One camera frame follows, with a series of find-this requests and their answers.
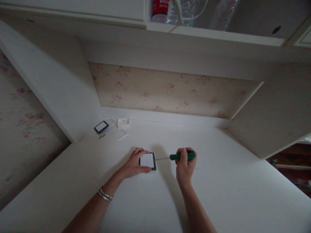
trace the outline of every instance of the floral wallpaper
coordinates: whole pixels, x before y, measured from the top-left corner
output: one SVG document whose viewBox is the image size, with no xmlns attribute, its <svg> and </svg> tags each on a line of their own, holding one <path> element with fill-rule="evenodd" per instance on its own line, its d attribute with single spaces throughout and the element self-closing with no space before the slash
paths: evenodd
<svg viewBox="0 0 311 233">
<path fill-rule="evenodd" d="M 231 118 L 258 81 L 89 63 L 102 106 Z"/>
<path fill-rule="evenodd" d="M 70 141 L 0 51 L 0 210 Z"/>
</svg>

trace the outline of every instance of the green screwdriver handle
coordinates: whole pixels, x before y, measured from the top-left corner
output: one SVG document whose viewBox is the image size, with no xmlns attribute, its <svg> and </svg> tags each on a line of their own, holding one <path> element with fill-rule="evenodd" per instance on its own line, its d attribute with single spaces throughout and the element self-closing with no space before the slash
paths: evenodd
<svg viewBox="0 0 311 233">
<path fill-rule="evenodd" d="M 192 160 L 195 157 L 195 153 L 192 150 L 187 150 L 188 153 L 188 160 Z M 179 152 L 178 154 L 173 154 L 169 156 L 170 160 L 180 160 L 181 157 L 181 152 Z"/>
</svg>

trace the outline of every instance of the white desk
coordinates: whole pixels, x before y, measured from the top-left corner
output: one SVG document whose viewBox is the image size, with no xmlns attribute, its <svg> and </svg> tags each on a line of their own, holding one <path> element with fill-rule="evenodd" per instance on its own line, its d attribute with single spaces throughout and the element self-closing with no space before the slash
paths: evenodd
<svg viewBox="0 0 311 233">
<path fill-rule="evenodd" d="M 136 147 L 156 158 L 180 147 L 198 152 L 193 186 L 219 233 L 303 233 L 311 200 L 225 129 L 132 120 L 117 142 L 91 129 L 69 146 L 2 212 L 0 231 L 61 232 Z M 181 232 L 186 213 L 175 163 L 125 180 L 102 224 L 104 232 Z"/>
</svg>

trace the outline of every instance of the white cable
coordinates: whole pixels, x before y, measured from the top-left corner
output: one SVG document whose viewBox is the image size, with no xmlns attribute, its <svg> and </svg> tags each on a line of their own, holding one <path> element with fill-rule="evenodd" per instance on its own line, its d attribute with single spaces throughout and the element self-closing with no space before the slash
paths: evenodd
<svg viewBox="0 0 311 233">
<path fill-rule="evenodd" d="M 203 14 L 203 12 L 205 11 L 205 8 L 207 6 L 207 2 L 208 2 L 208 0 L 206 0 L 204 7 L 202 8 L 202 10 L 201 10 L 201 12 L 199 14 L 197 14 L 195 17 L 192 17 L 192 18 L 183 18 L 183 20 L 189 21 L 189 20 L 193 20 L 193 19 L 199 18 Z"/>
<path fill-rule="evenodd" d="M 176 8 L 177 8 L 177 13 L 178 13 L 178 19 L 179 19 L 179 22 L 182 26 L 184 26 L 184 20 L 182 18 L 182 11 L 181 11 L 181 3 L 180 3 L 180 0 L 173 0 Z"/>
<path fill-rule="evenodd" d="M 181 3 L 180 3 L 180 0 L 173 0 L 173 2 L 174 2 L 175 6 L 176 6 L 176 8 L 177 8 L 179 22 L 180 22 L 180 24 L 181 24 L 182 26 L 184 26 L 184 20 L 186 20 L 186 21 L 194 20 L 194 19 L 200 17 L 200 16 L 203 14 L 203 12 L 205 11 L 205 8 L 206 8 L 206 6 L 207 6 L 208 0 L 206 0 L 205 5 L 204 5 L 204 7 L 202 8 L 201 12 L 200 12 L 198 15 L 196 15 L 195 17 L 192 17 L 192 18 L 183 18 L 183 17 L 182 17 L 182 11 L 181 11 Z"/>
</svg>

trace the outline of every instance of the bangle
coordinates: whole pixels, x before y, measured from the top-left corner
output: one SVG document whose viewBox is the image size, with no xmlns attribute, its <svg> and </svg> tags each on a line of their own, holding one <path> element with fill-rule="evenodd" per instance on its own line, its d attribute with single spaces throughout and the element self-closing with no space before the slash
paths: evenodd
<svg viewBox="0 0 311 233">
<path fill-rule="evenodd" d="M 104 193 L 104 191 L 101 189 L 101 187 L 100 187 L 100 189 L 98 190 L 98 194 L 102 197 L 102 198 L 104 198 L 106 201 L 112 201 L 112 199 L 113 199 L 113 196 L 111 197 L 111 196 L 109 196 L 108 194 L 106 194 L 106 193 Z"/>
<path fill-rule="evenodd" d="M 111 200 L 109 200 L 107 197 L 105 197 L 103 194 L 101 194 L 100 191 L 98 191 L 98 194 L 103 198 L 105 199 L 106 201 L 110 202 Z"/>
</svg>

